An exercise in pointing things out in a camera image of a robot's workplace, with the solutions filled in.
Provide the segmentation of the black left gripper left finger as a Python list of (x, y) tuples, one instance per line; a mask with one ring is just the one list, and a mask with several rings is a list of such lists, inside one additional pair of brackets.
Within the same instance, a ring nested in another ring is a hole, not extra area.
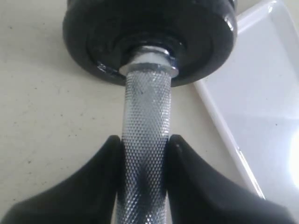
[(109, 136), (99, 151), (58, 185), (16, 203), (3, 224), (109, 224), (121, 170), (121, 140)]

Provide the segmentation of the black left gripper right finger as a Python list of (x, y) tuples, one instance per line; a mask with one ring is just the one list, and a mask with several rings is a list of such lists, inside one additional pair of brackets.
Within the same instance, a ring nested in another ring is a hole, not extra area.
[(167, 145), (167, 191), (174, 224), (293, 224), (288, 210), (232, 182), (180, 135)]

